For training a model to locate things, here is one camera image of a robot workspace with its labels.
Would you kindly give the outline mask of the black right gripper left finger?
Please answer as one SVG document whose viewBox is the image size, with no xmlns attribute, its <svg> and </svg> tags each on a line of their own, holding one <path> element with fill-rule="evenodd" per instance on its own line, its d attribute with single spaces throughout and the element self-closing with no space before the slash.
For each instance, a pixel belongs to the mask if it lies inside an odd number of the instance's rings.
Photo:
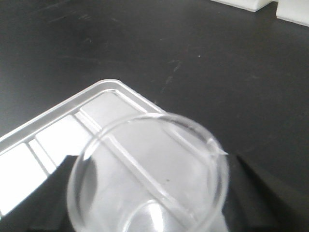
<svg viewBox="0 0 309 232">
<path fill-rule="evenodd" d="M 0 221 L 2 232 L 73 232 L 66 192 L 76 156 L 66 156 L 60 166 Z"/>
</svg>

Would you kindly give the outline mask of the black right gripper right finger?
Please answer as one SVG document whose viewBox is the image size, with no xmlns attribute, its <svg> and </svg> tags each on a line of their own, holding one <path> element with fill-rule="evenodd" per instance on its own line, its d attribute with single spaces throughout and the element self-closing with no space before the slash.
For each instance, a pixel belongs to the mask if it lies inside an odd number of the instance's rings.
<svg viewBox="0 0 309 232">
<path fill-rule="evenodd" d="M 251 160 L 228 155 L 223 215 L 230 232 L 307 232 L 309 198 Z"/>
</svg>

